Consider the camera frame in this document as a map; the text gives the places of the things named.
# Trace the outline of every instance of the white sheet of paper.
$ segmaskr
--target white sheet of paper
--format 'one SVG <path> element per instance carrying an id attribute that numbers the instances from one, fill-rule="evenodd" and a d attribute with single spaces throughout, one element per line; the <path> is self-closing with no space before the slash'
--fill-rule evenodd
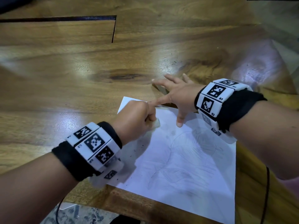
<path id="1" fill-rule="evenodd" d="M 124 97 L 120 111 L 130 100 Z M 225 223 L 235 223 L 236 143 L 229 145 L 191 113 L 156 108 L 161 127 L 125 145 L 124 168 L 110 185 Z"/>

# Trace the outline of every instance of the pink sleeve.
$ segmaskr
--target pink sleeve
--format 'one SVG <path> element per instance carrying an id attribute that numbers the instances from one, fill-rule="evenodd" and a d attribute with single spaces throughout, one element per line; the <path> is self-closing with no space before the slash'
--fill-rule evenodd
<path id="1" fill-rule="evenodd" d="M 290 180 L 280 180 L 279 182 L 285 185 L 299 199 L 299 177 Z"/>

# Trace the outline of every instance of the glossy wood surface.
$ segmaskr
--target glossy wood surface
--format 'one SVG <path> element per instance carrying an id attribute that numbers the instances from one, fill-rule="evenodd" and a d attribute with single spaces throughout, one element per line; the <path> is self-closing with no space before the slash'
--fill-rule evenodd
<path id="1" fill-rule="evenodd" d="M 73 129 L 116 115 L 123 96 L 162 94 L 151 79 L 239 80 L 299 109 L 289 73 L 245 0 L 38 0 L 2 19 L 117 15 L 114 21 L 0 23 L 0 172 L 58 145 Z M 260 223 L 266 168 L 237 144 L 236 223 Z M 150 223 L 215 223 L 106 186 L 66 197 Z M 297 223 L 299 206 L 271 176 L 265 223 Z"/>

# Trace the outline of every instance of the black wristband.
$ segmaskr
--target black wristband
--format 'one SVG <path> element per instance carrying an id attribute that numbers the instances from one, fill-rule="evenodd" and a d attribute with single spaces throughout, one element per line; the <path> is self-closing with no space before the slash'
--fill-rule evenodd
<path id="1" fill-rule="evenodd" d="M 196 106 L 200 93 L 201 91 L 198 93 L 194 101 L 197 110 L 200 109 Z M 267 99 L 264 98 L 261 93 L 245 89 L 235 91 L 225 102 L 223 102 L 222 108 L 216 118 L 202 109 L 200 109 L 200 111 L 212 120 L 218 122 L 219 130 L 225 133 L 226 130 L 229 131 L 229 127 L 232 123 L 245 116 L 258 101 L 267 101 Z"/>
<path id="2" fill-rule="evenodd" d="M 119 138 L 119 136 L 117 135 L 117 133 L 115 132 L 115 130 L 109 123 L 100 122 L 100 123 L 98 123 L 98 126 L 102 127 L 104 129 L 104 131 L 106 131 L 107 134 L 109 134 L 110 137 L 112 137 L 112 139 L 115 141 L 115 143 L 118 145 L 118 147 L 120 149 L 122 149 L 123 144 L 121 142 L 121 139 Z"/>
<path id="3" fill-rule="evenodd" d="M 52 153 L 62 162 L 77 181 L 82 181 L 93 174 L 99 175 L 89 163 L 67 141 L 52 149 Z"/>

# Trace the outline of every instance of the wooden tabletop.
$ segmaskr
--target wooden tabletop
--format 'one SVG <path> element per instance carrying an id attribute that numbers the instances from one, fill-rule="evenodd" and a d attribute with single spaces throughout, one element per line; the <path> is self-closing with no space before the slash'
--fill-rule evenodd
<path id="1" fill-rule="evenodd" d="M 0 20 L 101 15 L 116 20 L 0 23 L 0 173 L 79 126 L 109 120 L 123 96 L 161 96 L 151 79 L 165 73 L 201 84 L 235 79 L 299 109 L 289 72 L 246 0 L 37 0 Z M 265 166 L 237 143 L 236 223 L 260 223 L 265 192 Z M 215 223 L 87 181 L 65 200 L 150 223 Z M 294 196 L 271 175 L 265 223 L 298 220 Z"/>

